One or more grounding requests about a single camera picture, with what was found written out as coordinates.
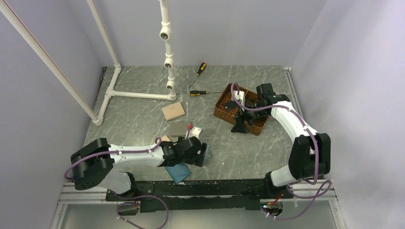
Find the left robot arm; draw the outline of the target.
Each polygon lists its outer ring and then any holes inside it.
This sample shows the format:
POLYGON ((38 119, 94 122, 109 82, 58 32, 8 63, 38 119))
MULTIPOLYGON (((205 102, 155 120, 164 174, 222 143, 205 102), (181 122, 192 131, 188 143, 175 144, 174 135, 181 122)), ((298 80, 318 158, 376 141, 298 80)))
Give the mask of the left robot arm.
POLYGON ((160 137, 150 146, 117 146, 98 138, 71 155, 71 166, 64 174, 76 190, 102 187, 132 200, 138 193, 135 177, 126 167, 174 167, 184 163, 202 167, 207 144, 196 136, 176 142, 160 137))

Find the green card holder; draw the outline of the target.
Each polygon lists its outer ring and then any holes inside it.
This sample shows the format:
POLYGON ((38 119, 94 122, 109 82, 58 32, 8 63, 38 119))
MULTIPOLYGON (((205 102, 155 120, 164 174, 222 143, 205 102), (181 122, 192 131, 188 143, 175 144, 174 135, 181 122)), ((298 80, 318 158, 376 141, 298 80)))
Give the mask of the green card holder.
POLYGON ((204 151, 204 161, 203 164, 207 162, 207 160, 211 157, 212 155, 212 147, 210 145, 206 145, 206 149, 204 151))

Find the grey credit card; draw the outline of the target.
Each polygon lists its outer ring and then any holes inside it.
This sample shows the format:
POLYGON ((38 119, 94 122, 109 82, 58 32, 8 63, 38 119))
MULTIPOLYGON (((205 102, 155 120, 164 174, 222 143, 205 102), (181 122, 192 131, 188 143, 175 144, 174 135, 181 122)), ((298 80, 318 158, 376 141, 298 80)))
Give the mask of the grey credit card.
POLYGON ((228 101, 223 104, 223 107, 226 111, 231 111, 233 109, 238 108, 239 106, 237 105, 237 103, 235 101, 228 101))

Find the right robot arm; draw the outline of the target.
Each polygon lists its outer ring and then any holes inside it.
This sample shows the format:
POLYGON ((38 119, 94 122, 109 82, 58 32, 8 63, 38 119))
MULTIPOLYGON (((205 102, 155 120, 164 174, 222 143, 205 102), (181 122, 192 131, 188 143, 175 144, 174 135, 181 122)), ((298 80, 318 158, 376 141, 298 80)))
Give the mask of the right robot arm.
POLYGON ((230 89, 232 100, 239 106, 233 133, 248 133, 254 120, 270 116, 280 123, 293 143, 286 165, 265 175, 263 192, 267 197, 275 198, 283 187, 301 180, 315 183, 319 176, 330 172, 329 135, 312 128, 285 94, 275 93, 272 84, 264 83, 256 87, 258 100, 247 106, 239 85, 232 83, 230 89))

